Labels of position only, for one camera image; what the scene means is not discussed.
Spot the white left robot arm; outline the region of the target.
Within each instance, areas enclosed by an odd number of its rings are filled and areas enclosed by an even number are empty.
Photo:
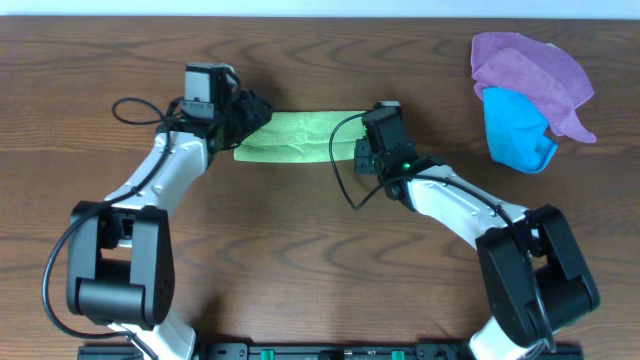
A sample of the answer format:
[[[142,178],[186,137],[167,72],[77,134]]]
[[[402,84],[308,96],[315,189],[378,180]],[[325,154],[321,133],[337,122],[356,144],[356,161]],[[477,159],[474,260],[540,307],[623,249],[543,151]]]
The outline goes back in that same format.
[[[65,238],[69,311],[127,338],[145,359],[192,358],[196,332],[172,308],[169,220],[214,156],[238,147],[272,114],[250,90],[206,102],[173,100],[131,177],[103,201],[81,201],[72,211]]]

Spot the green cloth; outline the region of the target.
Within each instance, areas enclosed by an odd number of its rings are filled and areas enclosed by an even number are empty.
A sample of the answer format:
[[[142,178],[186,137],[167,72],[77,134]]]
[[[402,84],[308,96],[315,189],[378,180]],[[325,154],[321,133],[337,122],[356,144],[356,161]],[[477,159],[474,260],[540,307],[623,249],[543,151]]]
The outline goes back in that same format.
[[[269,123],[234,150],[234,159],[254,163],[330,161],[329,140],[336,126],[360,111],[276,112]]]

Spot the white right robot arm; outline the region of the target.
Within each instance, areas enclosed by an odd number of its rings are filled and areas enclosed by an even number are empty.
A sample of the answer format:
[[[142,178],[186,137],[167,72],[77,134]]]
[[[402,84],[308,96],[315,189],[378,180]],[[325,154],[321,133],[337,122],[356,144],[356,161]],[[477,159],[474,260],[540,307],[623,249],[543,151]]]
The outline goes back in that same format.
[[[386,149],[357,140],[355,170],[377,177],[392,200],[431,217],[477,252],[492,316],[460,358],[579,359],[555,335],[600,304],[595,281],[564,214],[551,205],[504,202],[413,144]]]

